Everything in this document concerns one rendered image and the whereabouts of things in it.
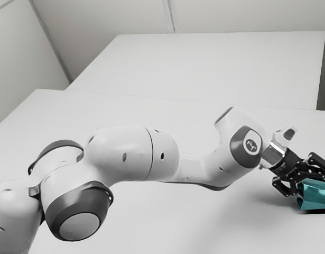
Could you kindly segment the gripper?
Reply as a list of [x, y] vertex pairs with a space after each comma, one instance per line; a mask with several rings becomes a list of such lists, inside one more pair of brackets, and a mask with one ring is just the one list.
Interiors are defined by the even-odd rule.
[[309, 179], [325, 182], [325, 159], [315, 152], [301, 159], [288, 148], [280, 162], [273, 166], [272, 186], [284, 197], [303, 197], [303, 191], [298, 189], [298, 184], [305, 179], [302, 171], [307, 172]]

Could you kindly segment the teal faceted mug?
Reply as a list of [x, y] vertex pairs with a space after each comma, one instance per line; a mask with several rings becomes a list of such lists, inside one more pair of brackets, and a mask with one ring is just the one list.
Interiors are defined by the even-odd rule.
[[296, 199], [300, 210], [325, 210], [325, 182], [305, 179], [297, 185], [299, 197]]

